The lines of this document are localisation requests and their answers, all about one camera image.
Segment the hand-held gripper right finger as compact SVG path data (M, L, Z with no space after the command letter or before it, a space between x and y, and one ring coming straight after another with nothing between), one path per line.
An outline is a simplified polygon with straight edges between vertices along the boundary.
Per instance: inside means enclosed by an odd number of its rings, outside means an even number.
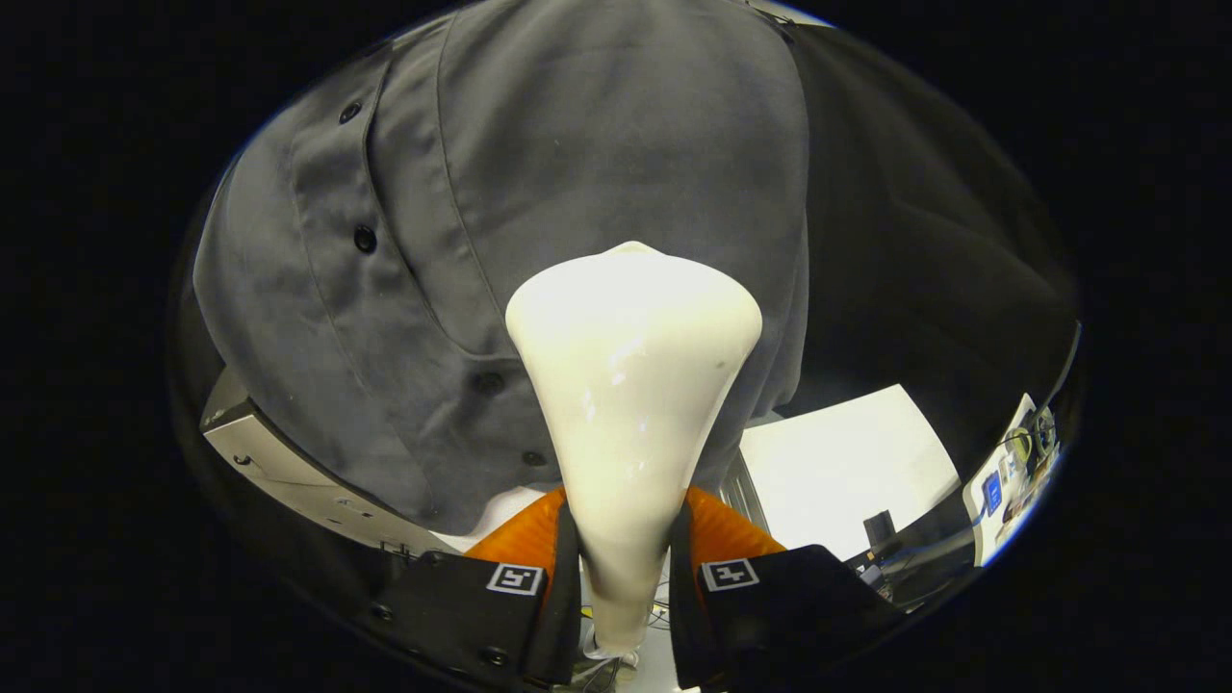
M678 684L786 692L906 624L906 612L819 545L788 549L699 487L671 523L669 623Z

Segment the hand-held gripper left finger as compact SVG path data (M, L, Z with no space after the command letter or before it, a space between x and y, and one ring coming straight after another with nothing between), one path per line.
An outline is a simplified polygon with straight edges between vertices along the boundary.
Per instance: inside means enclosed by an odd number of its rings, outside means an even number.
M466 692L569 683L582 629L580 540L565 491L462 555L423 552L357 614L378 649Z

